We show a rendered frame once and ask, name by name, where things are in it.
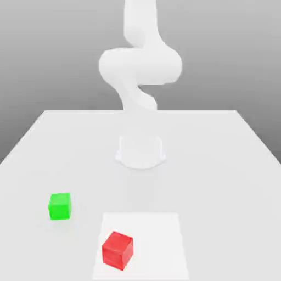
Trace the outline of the small red cube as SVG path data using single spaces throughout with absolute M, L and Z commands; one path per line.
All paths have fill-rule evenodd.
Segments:
M 103 263 L 121 271 L 134 254 L 133 238 L 113 231 L 102 245 Z

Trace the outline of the small green cube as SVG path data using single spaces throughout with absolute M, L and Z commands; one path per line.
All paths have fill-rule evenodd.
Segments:
M 70 193 L 53 193 L 48 204 L 51 220 L 68 220 L 71 217 L 72 204 Z

